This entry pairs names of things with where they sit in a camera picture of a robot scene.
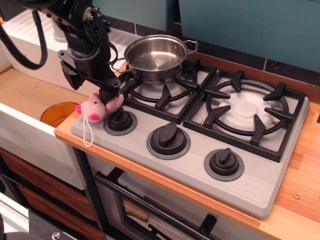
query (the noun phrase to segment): stove knob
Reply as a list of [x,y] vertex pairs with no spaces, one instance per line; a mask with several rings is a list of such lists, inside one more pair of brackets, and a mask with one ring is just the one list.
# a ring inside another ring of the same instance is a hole
[[230,148],[217,151],[210,159],[209,166],[216,174],[231,176],[239,169],[238,157]]
[[150,145],[159,154],[173,155],[186,147],[187,138],[177,124],[170,122],[153,132]]
[[107,124],[111,130],[121,132],[131,127],[133,119],[128,112],[124,111],[123,107],[119,107],[108,117]]

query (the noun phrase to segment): teal wall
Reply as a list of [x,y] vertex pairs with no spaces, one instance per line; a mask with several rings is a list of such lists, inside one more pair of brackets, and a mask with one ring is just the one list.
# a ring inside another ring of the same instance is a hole
[[185,37],[320,72],[320,0],[179,0]]
[[174,24],[175,0],[94,0],[105,16],[167,31]]

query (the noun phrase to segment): stuffed pig toy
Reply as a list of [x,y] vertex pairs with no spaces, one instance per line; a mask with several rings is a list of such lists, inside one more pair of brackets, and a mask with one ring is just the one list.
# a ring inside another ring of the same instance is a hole
[[100,100],[99,95],[94,93],[87,101],[75,107],[77,113],[87,116],[90,123],[100,122],[106,115],[115,112],[124,102],[124,95],[111,99],[106,105]]

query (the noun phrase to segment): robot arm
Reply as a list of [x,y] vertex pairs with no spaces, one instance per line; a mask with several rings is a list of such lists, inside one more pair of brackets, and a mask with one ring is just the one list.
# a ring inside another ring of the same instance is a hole
[[[109,41],[110,23],[92,0],[16,0],[22,6],[41,11],[63,30],[68,46],[58,52],[62,71],[73,89],[85,80],[100,87],[103,103],[120,94],[120,80],[110,69],[118,52]],[[116,52],[110,61],[111,49]]]

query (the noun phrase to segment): burner grate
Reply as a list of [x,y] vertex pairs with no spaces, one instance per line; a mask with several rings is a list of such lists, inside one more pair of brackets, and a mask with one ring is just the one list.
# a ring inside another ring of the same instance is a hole
[[[249,86],[252,91],[257,91],[260,94],[263,93],[263,101],[265,102],[279,102],[282,109],[275,109],[272,107],[264,108],[266,113],[278,120],[277,123],[270,127],[266,127],[261,121],[260,116],[254,114],[252,116],[254,130],[250,131],[235,128],[221,120],[221,117],[230,111],[232,107],[230,105],[212,106],[212,101],[230,99],[230,94],[223,91],[226,87],[229,87],[228,89],[233,89],[235,93],[241,93],[245,86]],[[294,110],[291,109],[291,111],[289,108],[292,108],[292,106],[289,107],[287,103],[287,100],[290,101],[290,99],[294,99],[296,102]],[[241,70],[233,73],[222,69],[215,78],[200,91],[196,103],[183,121],[183,126],[272,161],[280,162],[294,126],[296,116],[299,113],[304,99],[305,94],[303,92],[288,89],[286,88],[285,83],[281,82],[278,85],[274,85],[246,77],[245,73]],[[195,121],[195,119],[198,119],[197,113],[203,104],[205,104],[207,110],[207,117],[203,122]],[[285,133],[278,150],[260,146],[261,139],[264,139],[267,135],[275,133],[280,129],[285,130]]]
[[[203,71],[208,73],[207,77],[199,83],[198,72]],[[151,114],[158,118],[180,124],[191,109],[194,99],[200,89],[206,82],[215,77],[217,68],[201,64],[200,59],[194,58],[192,61],[186,60],[181,73],[182,77],[174,79],[174,84],[184,89],[183,92],[173,95],[168,85],[169,82],[163,85],[161,97],[149,97],[142,95],[138,88],[144,84],[142,81],[132,77],[130,72],[122,74],[119,78],[125,83],[121,88],[124,95],[124,105]],[[188,100],[183,103],[178,113],[170,112],[167,107],[169,103],[179,101],[185,97]]]

